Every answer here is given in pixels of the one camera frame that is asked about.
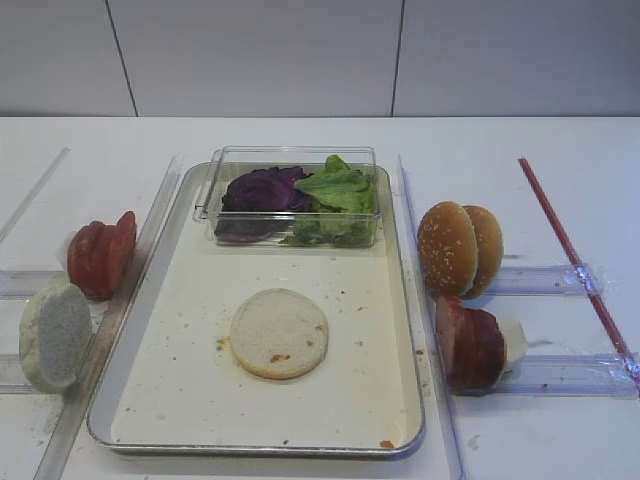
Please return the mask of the green lettuce in container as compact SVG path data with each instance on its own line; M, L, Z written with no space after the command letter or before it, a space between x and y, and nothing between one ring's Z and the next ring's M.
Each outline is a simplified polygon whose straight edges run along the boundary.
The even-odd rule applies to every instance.
M350 167L340 156L327 157L321 171L294 183L310 202L290 235L289 246L365 247L372 243L376 212L372 176Z

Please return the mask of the rear meat patty slices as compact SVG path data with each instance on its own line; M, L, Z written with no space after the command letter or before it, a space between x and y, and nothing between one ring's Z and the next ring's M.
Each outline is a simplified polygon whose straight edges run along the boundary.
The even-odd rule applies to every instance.
M492 387L506 364L506 343L496 317L485 310L462 308L462 320L454 336L450 385L454 391Z

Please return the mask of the rear tomato slices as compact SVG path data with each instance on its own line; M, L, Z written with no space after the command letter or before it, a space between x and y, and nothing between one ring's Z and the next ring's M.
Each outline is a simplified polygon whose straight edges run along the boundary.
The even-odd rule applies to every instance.
M70 282L87 298L107 299L112 295L106 276L108 250L115 226L92 221L73 237L67 251Z

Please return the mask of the white bread bun slice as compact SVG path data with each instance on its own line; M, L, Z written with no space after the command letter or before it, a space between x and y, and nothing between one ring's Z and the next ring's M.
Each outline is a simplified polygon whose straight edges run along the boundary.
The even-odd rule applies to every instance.
M77 380L92 336L89 304L70 283L53 283L28 301L19 324L22 371L36 390L65 392Z

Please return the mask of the purple cabbage leaves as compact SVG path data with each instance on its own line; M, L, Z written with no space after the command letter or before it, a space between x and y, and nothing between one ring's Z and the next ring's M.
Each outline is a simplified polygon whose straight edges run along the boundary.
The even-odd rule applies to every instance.
M301 213L312 210L312 198L295 188L307 178L301 166L255 169L234 179L222 197L225 215L214 234L219 241L252 243L290 225L287 220L258 219L256 213Z

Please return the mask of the bottom bun slice on tray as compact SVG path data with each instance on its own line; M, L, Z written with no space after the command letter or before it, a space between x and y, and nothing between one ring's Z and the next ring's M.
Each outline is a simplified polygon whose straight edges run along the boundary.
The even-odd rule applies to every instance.
M235 313L229 344L248 372L289 380L315 369L326 357L329 324L323 310L289 289L262 290Z

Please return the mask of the silver metal baking tray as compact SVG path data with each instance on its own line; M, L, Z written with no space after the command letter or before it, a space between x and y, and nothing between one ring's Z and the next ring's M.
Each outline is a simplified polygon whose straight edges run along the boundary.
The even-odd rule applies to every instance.
M131 453L396 457L425 430L389 177L368 249L223 247L193 219L208 166L184 176L88 414L91 435ZM230 348L253 294L290 289L327 317L311 372L267 380Z

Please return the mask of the rear bun top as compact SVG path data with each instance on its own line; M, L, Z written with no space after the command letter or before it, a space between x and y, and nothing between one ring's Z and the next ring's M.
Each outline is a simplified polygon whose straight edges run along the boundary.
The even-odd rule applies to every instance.
M497 218L486 208L465 205L474 227L478 262L471 288L463 295L464 299L475 299L484 294L496 277L504 254L502 230Z

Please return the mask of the upper right clear holder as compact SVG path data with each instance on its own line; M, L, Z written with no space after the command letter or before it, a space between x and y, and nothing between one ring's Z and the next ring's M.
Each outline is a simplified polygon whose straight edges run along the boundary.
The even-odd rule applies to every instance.
M588 297L602 295L616 286L617 282L603 269L589 264L504 266L486 294Z

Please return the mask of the clear holder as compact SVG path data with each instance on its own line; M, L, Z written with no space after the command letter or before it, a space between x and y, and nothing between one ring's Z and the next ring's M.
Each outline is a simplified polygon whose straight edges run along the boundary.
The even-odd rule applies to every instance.
M0 394L34 394L37 390L25 377L20 357L15 354L0 355Z
M2 270L0 297L2 300L28 299L53 280L66 278L63 271Z
M639 397L639 361L618 354L527 355L492 393L563 397Z
M504 266L486 294L588 297L602 295L616 286L617 282L603 269L589 264Z

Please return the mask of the lower right clear holder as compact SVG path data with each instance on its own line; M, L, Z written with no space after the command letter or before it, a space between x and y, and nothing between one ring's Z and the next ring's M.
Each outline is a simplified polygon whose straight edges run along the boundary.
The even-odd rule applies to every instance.
M639 361L618 354L527 355L492 393L563 397L639 397Z

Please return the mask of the upper left clear holder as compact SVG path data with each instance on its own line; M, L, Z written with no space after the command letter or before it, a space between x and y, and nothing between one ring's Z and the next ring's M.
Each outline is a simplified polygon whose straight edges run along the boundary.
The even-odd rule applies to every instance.
M28 299L53 280L66 278L63 271L2 270L0 297L2 300Z

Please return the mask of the lower left clear holder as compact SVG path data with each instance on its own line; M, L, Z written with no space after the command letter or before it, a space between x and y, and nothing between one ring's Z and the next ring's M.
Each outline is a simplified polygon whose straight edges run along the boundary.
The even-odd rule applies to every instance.
M0 355L0 394L34 394L37 390L25 377L20 357L15 354Z

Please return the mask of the red plastic strip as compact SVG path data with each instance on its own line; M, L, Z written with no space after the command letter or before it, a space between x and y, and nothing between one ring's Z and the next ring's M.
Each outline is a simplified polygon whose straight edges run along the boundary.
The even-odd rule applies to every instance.
M639 362L634 359L632 351L629 349L627 343L625 342L623 335L621 334L613 317L606 307L604 300L596 291L592 277L587 273L586 267L584 266L576 249L574 248L569 235L564 229L562 222L560 221L554 208L552 207L528 160L524 157L521 157L518 159L518 164L521 167L531 189L533 190L533 193L535 194L549 224L551 225L556 238L562 246L565 255L574 266L574 270L576 271L576 275L580 280L583 290L587 294L587 297L595 313L597 314L605 332L607 333L609 340L614 346L616 352L621 356L626 373L632 380L636 391L639 391Z

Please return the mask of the clear rail left of tray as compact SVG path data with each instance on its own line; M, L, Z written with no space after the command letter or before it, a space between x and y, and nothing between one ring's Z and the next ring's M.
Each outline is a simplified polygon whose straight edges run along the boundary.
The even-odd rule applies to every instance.
M78 383L64 394L64 408L34 474L36 479L59 479L63 474L111 348L148 267L180 177L181 161L174 157L168 164L139 233L132 264L124 284L109 302L97 332L92 337L80 369Z

